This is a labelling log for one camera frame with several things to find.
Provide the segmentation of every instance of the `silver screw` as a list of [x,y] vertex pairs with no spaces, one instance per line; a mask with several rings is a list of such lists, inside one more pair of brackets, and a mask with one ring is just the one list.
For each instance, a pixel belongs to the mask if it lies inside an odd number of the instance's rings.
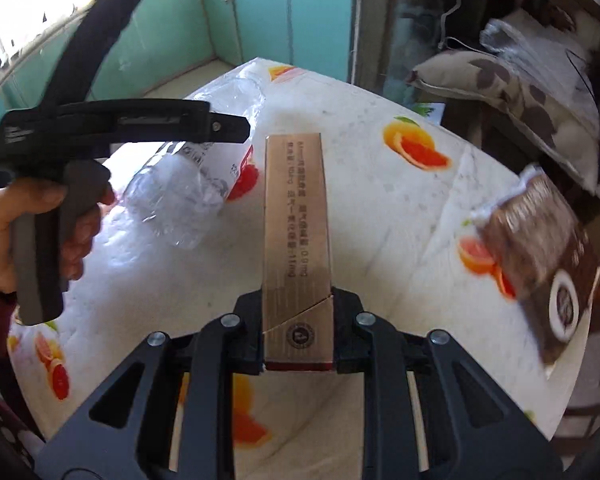
[[164,335],[164,332],[153,332],[149,334],[146,341],[149,343],[149,346],[160,346],[167,341],[167,336]]
[[224,314],[224,316],[220,318],[220,323],[224,327],[232,328],[240,324],[240,317],[235,314]]
[[356,316],[356,323],[362,326],[371,326],[376,322],[376,316],[374,316],[371,312],[360,312]]
[[444,330],[434,330],[429,337],[431,338],[431,342],[436,345],[446,345],[450,339],[448,332]]

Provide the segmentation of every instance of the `patterned cushion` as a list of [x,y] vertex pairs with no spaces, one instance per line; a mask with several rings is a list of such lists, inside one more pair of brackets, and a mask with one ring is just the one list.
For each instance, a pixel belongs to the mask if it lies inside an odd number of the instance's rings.
[[450,50],[416,66],[407,82],[432,94],[483,101],[593,192],[598,183],[598,134],[544,91],[489,54]]

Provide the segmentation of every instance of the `black wire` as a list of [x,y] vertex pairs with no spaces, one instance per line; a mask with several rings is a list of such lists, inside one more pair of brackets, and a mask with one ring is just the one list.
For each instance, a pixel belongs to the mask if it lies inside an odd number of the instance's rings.
[[571,66],[574,67],[575,71],[578,73],[578,75],[580,76],[580,79],[582,79],[582,82],[584,83],[584,86],[587,88],[587,90],[589,91],[589,93],[591,94],[591,97],[593,97],[593,101],[595,102],[596,97],[595,95],[593,95],[593,90],[589,87],[589,85],[587,84],[587,80],[584,79],[584,76],[582,75],[582,72],[580,72],[580,70],[578,69],[578,67],[575,65],[575,63],[571,60],[571,57],[569,57],[569,54],[573,54],[575,57],[577,57],[579,60],[583,61],[584,63],[586,63],[587,61],[585,59],[582,59],[580,56],[578,56],[578,54],[576,54],[573,50],[569,50],[568,48],[564,49],[564,53],[567,56],[567,59],[569,60],[569,63],[571,63]]

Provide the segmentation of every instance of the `coffee packet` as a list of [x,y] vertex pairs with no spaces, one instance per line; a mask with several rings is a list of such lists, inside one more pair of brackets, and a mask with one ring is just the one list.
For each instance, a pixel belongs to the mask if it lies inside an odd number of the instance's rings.
[[589,237],[557,187],[535,167],[496,203],[472,215],[553,365],[591,308],[600,266]]

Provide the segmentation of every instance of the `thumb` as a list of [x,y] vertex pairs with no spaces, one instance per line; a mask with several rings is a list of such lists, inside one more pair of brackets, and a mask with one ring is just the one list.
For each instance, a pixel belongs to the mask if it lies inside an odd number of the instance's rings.
[[66,196],[66,186],[49,180],[19,178],[0,189],[0,230],[6,229],[24,213],[46,213],[58,207]]

